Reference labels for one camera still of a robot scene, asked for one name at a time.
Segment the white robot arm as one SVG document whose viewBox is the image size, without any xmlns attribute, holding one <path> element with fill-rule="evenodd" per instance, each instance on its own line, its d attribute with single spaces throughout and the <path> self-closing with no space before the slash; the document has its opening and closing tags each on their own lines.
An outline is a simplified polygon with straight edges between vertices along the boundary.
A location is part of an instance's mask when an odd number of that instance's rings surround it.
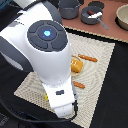
<svg viewBox="0 0 128 128">
<path fill-rule="evenodd" d="M 71 79 L 71 43 L 57 8 L 48 1 L 14 0 L 21 10 L 0 32 L 0 53 L 14 67 L 35 71 L 59 118 L 77 99 Z"/>
</svg>

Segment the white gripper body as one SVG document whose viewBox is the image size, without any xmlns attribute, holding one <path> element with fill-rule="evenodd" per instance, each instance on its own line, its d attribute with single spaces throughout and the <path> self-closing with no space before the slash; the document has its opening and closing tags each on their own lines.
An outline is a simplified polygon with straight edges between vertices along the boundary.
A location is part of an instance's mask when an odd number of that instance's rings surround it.
<svg viewBox="0 0 128 128">
<path fill-rule="evenodd" d="M 50 107 L 58 118 L 64 118 L 72 114 L 72 104 L 78 98 L 71 79 L 60 85 L 43 85 Z"/>
</svg>

